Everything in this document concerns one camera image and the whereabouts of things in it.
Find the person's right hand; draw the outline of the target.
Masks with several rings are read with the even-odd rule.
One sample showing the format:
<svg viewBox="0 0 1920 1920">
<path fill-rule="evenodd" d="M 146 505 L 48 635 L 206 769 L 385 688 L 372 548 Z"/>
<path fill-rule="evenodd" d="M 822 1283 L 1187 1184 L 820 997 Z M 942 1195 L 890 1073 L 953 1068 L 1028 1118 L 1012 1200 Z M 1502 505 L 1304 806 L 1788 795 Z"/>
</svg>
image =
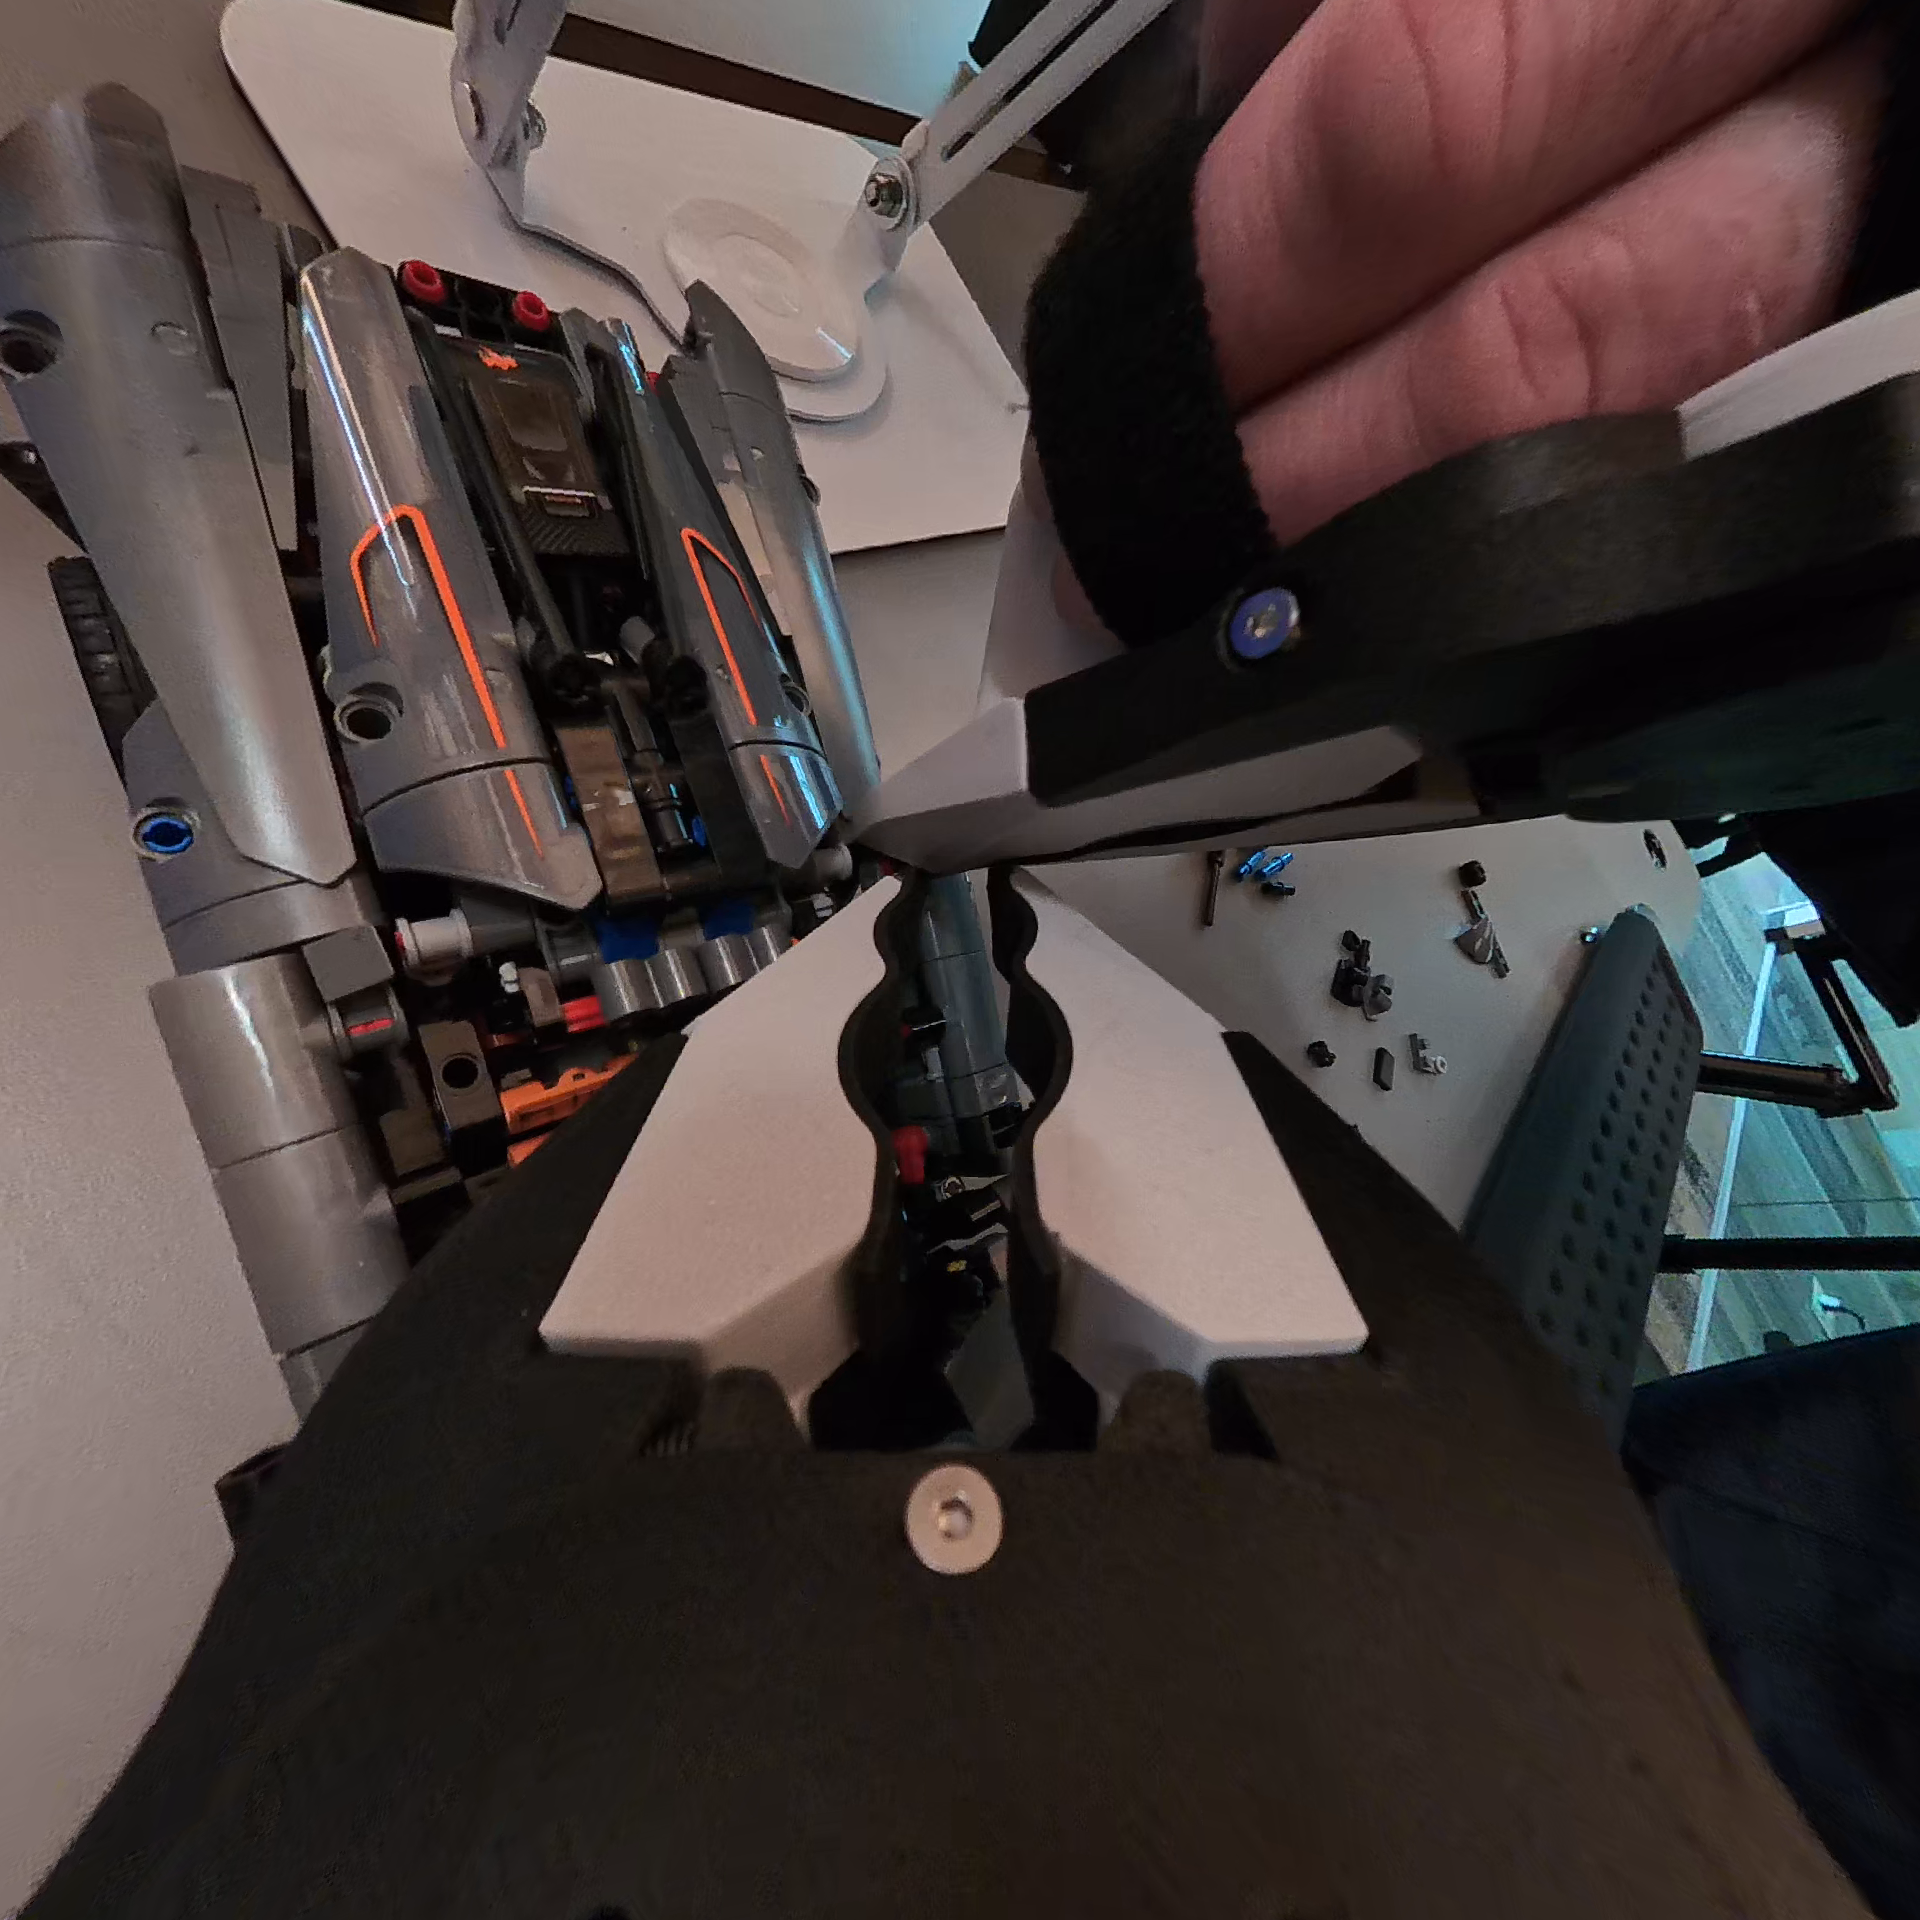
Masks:
<svg viewBox="0 0 1920 1920">
<path fill-rule="evenodd" d="M 1916 288 L 1916 4 L 1202 4 L 1028 299 L 1021 505 L 1145 645 L 1473 448 Z"/>
</svg>

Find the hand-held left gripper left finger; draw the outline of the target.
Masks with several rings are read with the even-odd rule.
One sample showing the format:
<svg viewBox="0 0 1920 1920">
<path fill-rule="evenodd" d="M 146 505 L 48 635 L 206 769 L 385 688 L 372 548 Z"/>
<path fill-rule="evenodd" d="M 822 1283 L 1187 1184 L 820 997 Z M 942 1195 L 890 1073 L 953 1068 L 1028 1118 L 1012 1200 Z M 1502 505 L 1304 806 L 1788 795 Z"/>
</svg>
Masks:
<svg viewBox="0 0 1920 1920">
<path fill-rule="evenodd" d="M 840 1050 L 901 891 L 859 894 L 693 1021 L 545 1314 L 552 1350 L 763 1372 L 793 1412 L 853 1354 L 878 1147 Z"/>
</svg>

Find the scattered small lego pieces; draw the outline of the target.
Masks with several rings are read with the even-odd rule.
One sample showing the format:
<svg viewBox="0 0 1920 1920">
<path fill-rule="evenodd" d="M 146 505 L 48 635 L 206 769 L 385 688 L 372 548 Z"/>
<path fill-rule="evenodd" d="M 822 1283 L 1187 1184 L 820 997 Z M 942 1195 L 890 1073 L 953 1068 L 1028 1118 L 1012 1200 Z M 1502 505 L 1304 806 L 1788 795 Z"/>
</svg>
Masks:
<svg viewBox="0 0 1920 1920">
<path fill-rule="evenodd" d="M 1569 820 L 1272 843 L 1209 862 L 1196 955 L 1220 1021 L 1328 1098 L 1502 1106 L 1620 915 L 1689 931 L 1683 866 L 1661 827 Z"/>
</svg>

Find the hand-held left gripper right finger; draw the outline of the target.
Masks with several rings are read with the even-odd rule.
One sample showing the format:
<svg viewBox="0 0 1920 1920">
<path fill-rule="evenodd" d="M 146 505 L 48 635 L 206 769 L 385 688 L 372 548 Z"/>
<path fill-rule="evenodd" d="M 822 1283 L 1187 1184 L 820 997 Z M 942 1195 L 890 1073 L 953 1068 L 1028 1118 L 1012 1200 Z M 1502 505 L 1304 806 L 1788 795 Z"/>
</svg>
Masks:
<svg viewBox="0 0 1920 1920">
<path fill-rule="evenodd" d="M 1012 891 L 1072 1046 L 1036 1138 L 1062 1261 L 1052 1348 L 1106 1418 L 1141 1377 L 1357 1354 L 1368 1325 L 1225 1026 L 1041 877 L 1014 872 Z"/>
</svg>

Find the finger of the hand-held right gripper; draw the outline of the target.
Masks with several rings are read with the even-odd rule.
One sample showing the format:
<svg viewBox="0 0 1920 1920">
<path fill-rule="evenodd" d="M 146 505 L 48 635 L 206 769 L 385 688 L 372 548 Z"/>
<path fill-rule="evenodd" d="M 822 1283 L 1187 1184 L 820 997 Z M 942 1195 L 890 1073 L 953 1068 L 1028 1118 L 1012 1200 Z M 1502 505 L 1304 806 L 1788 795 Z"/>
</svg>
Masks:
<svg viewBox="0 0 1920 1920">
<path fill-rule="evenodd" d="M 1441 832 L 1483 826 L 1470 795 L 1360 795 L 1330 806 L 1264 802 L 1253 809 L 1213 806 L 1172 824 L 1120 820 L 1104 805 L 1020 806 L 992 819 L 981 806 L 901 824 L 901 862 L 923 874 L 981 872 L 1002 862 L 1145 858 L 1266 843 L 1338 843 L 1395 832 Z"/>
<path fill-rule="evenodd" d="M 1350 802 L 1419 760 L 1373 726 L 1206 773 L 1129 782 L 1094 801 L 1043 802 L 1025 704 L 992 704 L 862 801 L 869 845 L 1236 845 L 1297 812 Z"/>
</svg>

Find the white metal desk stand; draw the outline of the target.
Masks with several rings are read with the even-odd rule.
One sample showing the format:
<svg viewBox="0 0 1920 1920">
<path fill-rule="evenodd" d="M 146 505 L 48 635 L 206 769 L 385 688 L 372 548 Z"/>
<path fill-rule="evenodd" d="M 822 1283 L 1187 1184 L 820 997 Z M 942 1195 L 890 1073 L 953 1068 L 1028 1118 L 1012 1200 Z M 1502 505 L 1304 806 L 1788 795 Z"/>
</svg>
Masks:
<svg viewBox="0 0 1920 1920">
<path fill-rule="evenodd" d="M 626 323 L 648 369 L 669 354 L 621 277 L 522 232 L 470 162 L 448 85 L 451 30 L 356 4 L 249 3 L 228 4 L 221 49 L 336 245 Z M 827 250 L 873 166 L 848 132 L 566 59 L 545 69 L 534 105 L 547 138 L 530 211 L 595 257 L 633 265 L 677 323 L 686 299 L 661 250 L 673 208 L 757 206 Z M 1002 531 L 1021 466 L 1025 388 L 934 232 L 917 234 L 878 288 L 864 346 L 884 369 L 873 408 L 797 421 L 830 550 Z"/>
</svg>

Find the grey lego car model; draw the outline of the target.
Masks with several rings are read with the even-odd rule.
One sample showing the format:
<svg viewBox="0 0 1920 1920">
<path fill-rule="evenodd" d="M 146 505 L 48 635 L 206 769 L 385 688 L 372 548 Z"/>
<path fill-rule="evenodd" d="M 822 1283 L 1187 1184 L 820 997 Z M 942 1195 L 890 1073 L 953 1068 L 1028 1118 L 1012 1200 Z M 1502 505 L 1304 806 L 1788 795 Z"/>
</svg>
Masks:
<svg viewBox="0 0 1920 1920">
<path fill-rule="evenodd" d="M 894 1165 L 800 1404 L 830 1448 L 1026 1428 L 988 942 L 857 840 L 869 706 L 742 297 L 700 282 L 648 369 L 278 224 L 121 85 L 9 130 L 2 203 L 5 477 L 81 548 L 161 1037 L 296 1406 L 644 1043 L 899 877 L 856 1030 Z"/>
</svg>

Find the person's dark blue clothing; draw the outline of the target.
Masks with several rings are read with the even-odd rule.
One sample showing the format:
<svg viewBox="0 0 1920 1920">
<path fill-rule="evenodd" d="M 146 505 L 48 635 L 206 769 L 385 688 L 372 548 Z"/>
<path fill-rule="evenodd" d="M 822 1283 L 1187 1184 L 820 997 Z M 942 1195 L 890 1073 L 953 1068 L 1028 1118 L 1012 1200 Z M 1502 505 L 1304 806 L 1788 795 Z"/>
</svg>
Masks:
<svg viewBox="0 0 1920 1920">
<path fill-rule="evenodd" d="M 1624 1465 L 1763 1757 L 1918 1916 L 1918 1329 L 1638 1386 Z"/>
</svg>

